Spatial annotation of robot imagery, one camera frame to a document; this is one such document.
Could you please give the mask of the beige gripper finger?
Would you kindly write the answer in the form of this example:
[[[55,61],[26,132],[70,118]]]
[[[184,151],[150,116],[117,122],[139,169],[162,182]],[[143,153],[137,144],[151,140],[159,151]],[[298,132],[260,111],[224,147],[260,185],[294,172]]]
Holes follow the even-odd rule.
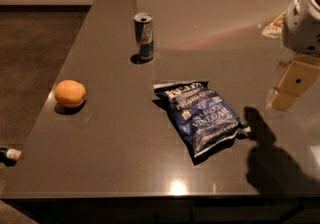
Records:
[[[319,57],[295,54],[288,62],[280,62],[276,83],[267,98],[267,107],[287,111],[319,77]]]

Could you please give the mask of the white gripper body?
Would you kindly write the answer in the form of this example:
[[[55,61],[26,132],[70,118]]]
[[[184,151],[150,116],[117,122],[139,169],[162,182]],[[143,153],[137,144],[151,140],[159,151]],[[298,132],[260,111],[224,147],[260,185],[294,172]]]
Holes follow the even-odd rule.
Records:
[[[293,0],[288,6],[282,32],[286,48],[320,56],[320,0]]]

